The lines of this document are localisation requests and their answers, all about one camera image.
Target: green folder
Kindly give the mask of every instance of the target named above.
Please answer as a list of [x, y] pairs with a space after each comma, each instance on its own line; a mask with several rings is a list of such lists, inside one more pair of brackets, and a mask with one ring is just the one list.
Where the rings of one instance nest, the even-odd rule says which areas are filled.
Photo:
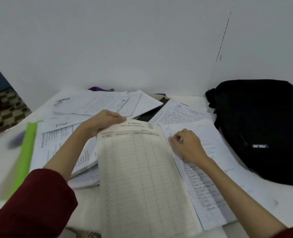
[[11, 195], [13, 195], [14, 192], [20, 187], [30, 171], [36, 132], [37, 122], [28, 122], [21, 147], [21, 153], [17, 162], [17, 171]]

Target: maroon sleeve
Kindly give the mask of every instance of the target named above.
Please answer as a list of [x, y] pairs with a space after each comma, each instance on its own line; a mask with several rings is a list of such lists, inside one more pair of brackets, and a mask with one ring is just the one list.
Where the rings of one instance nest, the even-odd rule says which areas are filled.
[[59, 173], [33, 170], [0, 209], [0, 238], [57, 237], [77, 204], [73, 190]]
[[293, 238], [293, 227], [281, 231], [272, 238]]

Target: checkered floor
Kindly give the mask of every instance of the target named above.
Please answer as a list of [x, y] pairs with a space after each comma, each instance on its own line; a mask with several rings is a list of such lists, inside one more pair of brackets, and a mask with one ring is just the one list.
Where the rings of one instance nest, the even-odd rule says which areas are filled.
[[0, 93], [2, 102], [7, 104], [7, 109], [0, 109], [0, 133], [17, 125], [32, 112], [13, 90]]

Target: white wall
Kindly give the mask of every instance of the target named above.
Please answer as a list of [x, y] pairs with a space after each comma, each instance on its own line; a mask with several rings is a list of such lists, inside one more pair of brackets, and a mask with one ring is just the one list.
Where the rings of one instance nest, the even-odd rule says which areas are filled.
[[200, 95], [233, 0], [0, 0], [0, 71], [35, 110], [64, 86]]
[[293, 84], [293, 0], [235, 0], [220, 55], [211, 88], [233, 79]]

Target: hand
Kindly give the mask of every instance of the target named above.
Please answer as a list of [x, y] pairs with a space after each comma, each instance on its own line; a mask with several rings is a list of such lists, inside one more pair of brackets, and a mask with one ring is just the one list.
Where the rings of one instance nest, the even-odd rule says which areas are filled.
[[184, 128], [170, 137], [170, 141], [181, 157], [200, 168], [205, 162], [212, 161], [204, 151], [200, 139], [191, 130]]
[[92, 138], [99, 131], [124, 121], [126, 121], [126, 117], [109, 110], [102, 110], [100, 113], [83, 122], [79, 127], [87, 132], [90, 136], [89, 138]]

